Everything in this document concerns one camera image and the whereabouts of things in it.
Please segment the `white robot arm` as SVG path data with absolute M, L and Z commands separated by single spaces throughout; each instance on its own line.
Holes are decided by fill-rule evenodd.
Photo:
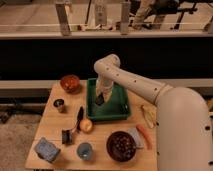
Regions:
M 99 93 L 117 83 L 157 107 L 158 171 L 213 171 L 213 127 L 199 93 L 122 70 L 115 54 L 97 60 L 94 70 Z

